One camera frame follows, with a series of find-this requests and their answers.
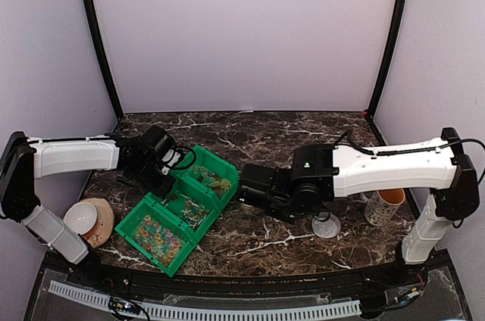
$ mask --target green plastic bin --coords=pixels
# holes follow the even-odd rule
[[[190,177],[194,182],[198,184],[202,184],[204,188],[208,189],[217,199],[217,202],[220,205],[220,209],[224,209],[229,203],[229,200],[236,194],[237,186],[239,183],[239,174],[237,169],[232,164],[226,162],[225,160],[221,160],[215,154],[207,151],[203,147],[197,145],[193,148],[194,152],[196,153],[196,162],[186,170],[181,171],[172,171],[174,175],[178,178],[182,178],[184,176]],[[188,153],[187,156],[182,160],[182,162],[178,165],[179,167],[186,166],[189,164],[193,159],[193,154]],[[215,191],[211,189],[208,185],[208,181],[202,178],[201,173],[196,173],[194,169],[197,167],[205,167],[208,169],[210,173],[217,174],[222,179],[228,179],[231,182],[231,187],[223,194],[217,195]]]
[[[198,145],[193,150],[197,156],[196,162],[186,170],[174,170],[171,172],[171,175],[175,178],[175,183],[168,195],[164,196],[164,198],[159,198],[152,193],[148,193],[115,228],[116,232],[123,236],[128,243],[170,277],[174,276],[175,272],[219,217],[229,200],[236,193],[239,182],[239,174],[235,166],[227,163],[225,160],[221,160],[216,155]],[[186,166],[192,159],[193,154],[190,153],[183,159],[179,166]],[[221,180],[229,180],[231,185],[228,190],[217,195],[214,189],[208,185],[207,181],[199,181],[200,174],[194,173],[196,166],[205,167],[211,175],[217,175]],[[179,197],[172,198],[174,194],[178,194]],[[181,210],[185,207],[186,197],[196,203],[194,206],[201,204],[208,211],[204,220],[199,225],[194,226],[194,229],[191,227],[191,224],[186,223],[178,217]],[[168,266],[164,266],[154,254],[143,248],[136,241],[136,236],[139,239],[139,235],[136,235],[137,229],[147,216],[150,216],[151,219],[160,223],[162,227],[172,231],[173,234],[185,242],[180,249],[180,253]],[[154,237],[154,235],[149,235],[151,242]]]
[[[157,204],[157,208],[161,211],[167,211],[169,216],[173,216],[174,219],[182,220],[189,227],[189,235],[194,239],[195,244],[201,241],[204,234],[222,212],[219,203],[214,199],[210,190],[194,184],[191,179],[185,176],[176,177],[174,187],[163,199],[153,195],[151,192],[146,195],[145,199]],[[188,216],[185,215],[184,208],[186,207],[186,202],[189,203],[190,201],[196,203],[195,208],[198,205],[202,205],[207,211],[207,215],[199,225],[190,220],[187,222]]]
[[[136,242],[135,234],[139,225],[144,219],[150,216],[154,221],[158,222],[163,229],[169,229],[173,234],[177,235],[185,244],[180,248],[180,253],[172,260],[169,266],[164,266],[156,259],[154,254],[148,252],[146,249]],[[165,212],[158,209],[158,205],[150,200],[143,199],[140,203],[125,217],[116,227],[118,232],[128,243],[130,243],[137,251],[147,257],[154,265],[163,270],[170,277],[174,276],[175,272],[182,265],[184,260],[194,250],[196,244],[188,236],[191,229],[182,220],[175,220],[174,217],[168,217]]]

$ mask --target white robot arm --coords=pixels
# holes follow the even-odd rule
[[[347,144],[340,141],[347,137]],[[441,137],[410,145],[363,148],[345,133],[331,145],[296,150],[289,169],[246,164],[239,200],[291,223],[319,214],[325,201],[373,190],[426,187],[431,190],[415,227],[396,249],[397,261],[424,263],[451,227],[480,203],[477,174],[453,128]]]
[[[65,226],[37,197],[34,179],[81,170],[123,170],[146,191],[163,195],[173,183],[166,176],[180,161],[182,146],[153,126],[140,137],[106,135],[75,139],[27,138],[12,134],[0,159],[2,219],[24,224],[74,266],[94,262],[89,245]]]

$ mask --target marble tabletop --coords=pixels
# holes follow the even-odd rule
[[[238,170],[254,163],[288,167],[302,145],[331,142],[348,128],[360,145],[377,145],[359,113],[258,112],[128,114],[117,131],[143,134],[151,125],[164,127],[181,145],[201,145],[234,164]],[[97,171],[84,198],[105,198],[117,225],[144,197],[123,185],[116,171]],[[350,270],[393,261],[394,249],[415,219],[404,203],[383,228],[371,226],[358,195],[328,203],[342,224],[336,238],[318,238],[311,217],[289,225],[262,213],[247,214],[231,201],[177,274],[193,276],[294,276]],[[161,272],[116,232],[96,251],[102,262],[135,270]]]

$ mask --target white wall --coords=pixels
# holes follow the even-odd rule
[[[485,0],[407,0],[377,125],[391,144],[439,136],[485,140]],[[480,172],[483,150],[465,151]],[[485,315],[485,205],[452,230],[448,247],[475,319]],[[424,200],[422,192],[419,200]]]
[[[126,112],[364,110],[394,0],[96,0]]]
[[[15,130],[87,136],[114,124],[82,0],[0,0],[0,152]],[[36,190],[63,214],[85,181],[85,173],[53,176]],[[44,249],[11,220],[0,220],[0,234],[0,319],[20,320]]]

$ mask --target cup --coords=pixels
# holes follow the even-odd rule
[[[405,201],[403,189],[375,191],[370,198],[361,194],[367,202],[365,219],[374,226],[385,226]]]

